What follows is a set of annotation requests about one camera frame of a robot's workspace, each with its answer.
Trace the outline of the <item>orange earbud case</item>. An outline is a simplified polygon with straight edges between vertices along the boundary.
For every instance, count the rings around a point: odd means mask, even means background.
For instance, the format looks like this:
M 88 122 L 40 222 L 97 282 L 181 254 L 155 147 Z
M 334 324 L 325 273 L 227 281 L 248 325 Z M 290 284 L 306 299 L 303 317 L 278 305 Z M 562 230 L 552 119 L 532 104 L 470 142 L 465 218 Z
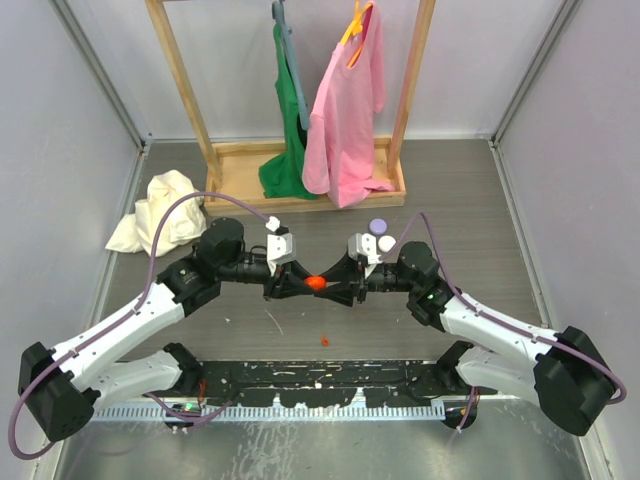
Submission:
M 314 292 L 322 291 L 327 287 L 327 280 L 320 275 L 309 276 L 304 279 L 304 283 Z

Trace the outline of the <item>white earbud case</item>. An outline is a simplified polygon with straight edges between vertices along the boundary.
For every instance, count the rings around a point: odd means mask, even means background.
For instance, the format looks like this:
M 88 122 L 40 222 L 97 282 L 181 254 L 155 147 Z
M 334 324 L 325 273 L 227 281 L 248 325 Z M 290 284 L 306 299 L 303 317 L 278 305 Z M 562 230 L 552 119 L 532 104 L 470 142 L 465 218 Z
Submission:
M 383 235 L 378 238 L 378 249 L 382 253 L 390 252 L 396 245 L 396 239 L 391 235 Z

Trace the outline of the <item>purple earbud case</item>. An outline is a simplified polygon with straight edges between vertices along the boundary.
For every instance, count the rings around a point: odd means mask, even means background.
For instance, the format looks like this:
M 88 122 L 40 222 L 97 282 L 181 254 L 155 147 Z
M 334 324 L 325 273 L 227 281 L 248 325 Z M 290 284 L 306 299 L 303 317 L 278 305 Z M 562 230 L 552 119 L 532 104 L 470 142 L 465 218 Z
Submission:
M 382 236 L 387 232 L 388 224 L 381 218 L 374 218 L 369 222 L 368 229 L 372 235 Z

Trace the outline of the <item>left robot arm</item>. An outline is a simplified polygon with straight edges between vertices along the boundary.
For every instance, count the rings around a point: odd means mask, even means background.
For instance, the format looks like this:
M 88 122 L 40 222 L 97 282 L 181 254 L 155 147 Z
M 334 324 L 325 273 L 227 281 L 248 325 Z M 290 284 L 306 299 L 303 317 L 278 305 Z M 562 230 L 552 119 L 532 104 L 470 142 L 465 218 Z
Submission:
M 194 393 L 201 365 L 182 345 L 171 343 L 141 361 L 122 357 L 155 333 L 193 314 L 219 296 L 225 282 L 260 285 L 267 299 L 311 295 L 309 272 L 295 258 L 293 235 L 268 221 L 258 252 L 247 249 L 244 226 L 218 218 L 187 256 L 149 277 L 141 294 L 77 336 L 52 348 L 36 342 L 20 360 L 20 405 L 51 442 L 81 430 L 93 415 L 136 395 Z

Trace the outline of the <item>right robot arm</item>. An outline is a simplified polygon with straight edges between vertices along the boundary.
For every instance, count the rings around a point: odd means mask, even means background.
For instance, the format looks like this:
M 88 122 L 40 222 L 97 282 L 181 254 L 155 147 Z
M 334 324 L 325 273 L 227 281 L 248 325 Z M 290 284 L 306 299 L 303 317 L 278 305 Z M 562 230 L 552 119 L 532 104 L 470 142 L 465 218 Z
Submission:
M 369 292 L 407 293 L 414 319 L 461 339 L 439 360 L 438 379 L 449 393 L 470 386 L 513 395 L 539 407 L 565 432 L 584 436 L 616 392 L 585 332 L 536 327 L 481 304 L 446 282 L 424 242 L 403 245 L 394 263 L 346 253 L 305 283 L 317 297 L 347 306 Z

